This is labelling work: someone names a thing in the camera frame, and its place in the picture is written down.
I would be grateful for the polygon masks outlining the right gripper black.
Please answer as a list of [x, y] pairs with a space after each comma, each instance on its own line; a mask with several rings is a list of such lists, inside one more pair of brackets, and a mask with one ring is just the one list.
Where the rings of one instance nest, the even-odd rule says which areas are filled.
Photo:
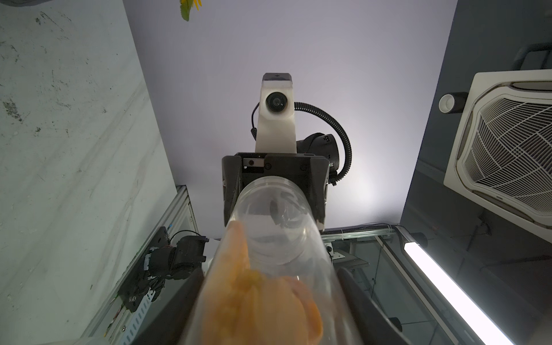
[[330, 161], [312, 154], [240, 152], [222, 158], [224, 223], [228, 224], [240, 193], [260, 178], [276, 176], [299, 187], [316, 226], [325, 230]]

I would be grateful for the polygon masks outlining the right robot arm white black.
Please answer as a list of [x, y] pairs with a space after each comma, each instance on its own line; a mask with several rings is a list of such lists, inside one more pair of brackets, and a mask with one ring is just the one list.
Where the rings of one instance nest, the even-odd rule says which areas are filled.
[[306, 197], [319, 231], [325, 230], [328, 185], [336, 185], [352, 166], [351, 142], [339, 122], [324, 110], [308, 103], [294, 103], [296, 111], [317, 116], [331, 126], [344, 146], [339, 168], [339, 149], [331, 134], [320, 132], [296, 142], [297, 153], [239, 152], [222, 159], [224, 224], [228, 224], [240, 193], [255, 180], [277, 176], [299, 187]]

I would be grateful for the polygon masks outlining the clear jar with cookies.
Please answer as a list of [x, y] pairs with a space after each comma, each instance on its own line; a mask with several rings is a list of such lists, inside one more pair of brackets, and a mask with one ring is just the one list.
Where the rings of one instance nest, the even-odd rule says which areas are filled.
[[269, 176], [240, 193], [180, 343], [362, 343], [296, 184]]

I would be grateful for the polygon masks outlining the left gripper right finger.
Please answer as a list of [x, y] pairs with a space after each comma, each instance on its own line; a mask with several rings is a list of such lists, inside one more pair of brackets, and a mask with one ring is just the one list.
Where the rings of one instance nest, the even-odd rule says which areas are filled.
[[336, 275], [363, 344], [411, 344], [358, 286], [350, 272], [339, 268]]

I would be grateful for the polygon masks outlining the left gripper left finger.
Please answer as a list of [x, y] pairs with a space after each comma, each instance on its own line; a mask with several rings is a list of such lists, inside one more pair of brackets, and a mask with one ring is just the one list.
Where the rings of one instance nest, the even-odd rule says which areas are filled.
[[179, 344], [203, 282], [203, 270], [195, 269], [168, 304], [131, 344]]

